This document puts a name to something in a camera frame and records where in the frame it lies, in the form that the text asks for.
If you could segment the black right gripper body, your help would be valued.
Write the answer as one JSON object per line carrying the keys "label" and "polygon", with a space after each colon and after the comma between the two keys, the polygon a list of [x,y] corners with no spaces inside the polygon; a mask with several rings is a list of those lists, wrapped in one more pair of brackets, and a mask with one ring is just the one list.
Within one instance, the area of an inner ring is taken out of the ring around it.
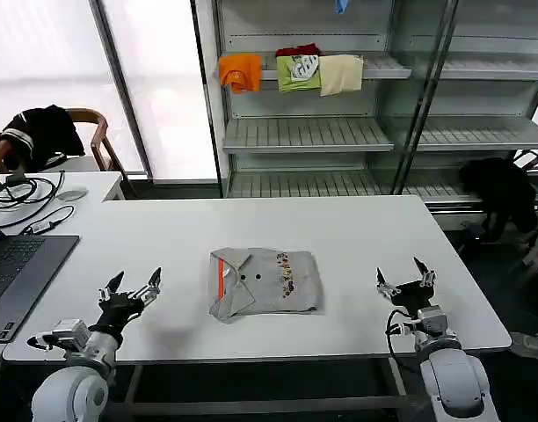
{"label": "black right gripper body", "polygon": [[416,317],[420,309],[431,306],[433,286],[421,285],[419,281],[412,281],[398,285],[396,293],[391,296],[391,302],[405,308],[411,317]]}

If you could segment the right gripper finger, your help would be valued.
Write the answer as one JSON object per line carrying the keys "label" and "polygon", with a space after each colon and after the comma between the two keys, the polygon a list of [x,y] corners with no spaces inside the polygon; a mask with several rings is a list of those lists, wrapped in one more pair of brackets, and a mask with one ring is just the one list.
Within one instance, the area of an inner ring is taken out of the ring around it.
{"label": "right gripper finger", "polygon": [[386,281],[380,268],[376,269],[376,289],[380,295],[390,302],[400,294],[399,288]]}
{"label": "right gripper finger", "polygon": [[418,286],[420,288],[434,288],[437,280],[436,272],[417,257],[414,257],[413,260],[421,274],[421,280],[418,282]]}

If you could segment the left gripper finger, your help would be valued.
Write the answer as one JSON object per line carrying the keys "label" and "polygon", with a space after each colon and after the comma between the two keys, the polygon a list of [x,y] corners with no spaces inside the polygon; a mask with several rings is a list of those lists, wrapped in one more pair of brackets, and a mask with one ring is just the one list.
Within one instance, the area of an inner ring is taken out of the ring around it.
{"label": "left gripper finger", "polygon": [[107,302],[109,301],[113,295],[115,295],[119,289],[120,283],[124,277],[124,272],[121,271],[114,277],[112,277],[104,288],[99,290],[99,299],[98,302]]}
{"label": "left gripper finger", "polygon": [[132,293],[132,299],[149,306],[160,294],[162,268],[158,267],[150,276],[148,283]]}

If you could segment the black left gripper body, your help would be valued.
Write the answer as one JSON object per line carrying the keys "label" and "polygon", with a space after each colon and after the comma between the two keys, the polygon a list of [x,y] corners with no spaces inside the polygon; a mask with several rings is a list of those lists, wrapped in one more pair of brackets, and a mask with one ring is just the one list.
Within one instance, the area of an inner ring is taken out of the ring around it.
{"label": "black left gripper body", "polygon": [[110,335],[117,342],[123,341],[125,326],[143,312],[143,301],[130,298],[129,293],[112,294],[107,300],[100,300],[98,306],[101,315],[90,331]]}

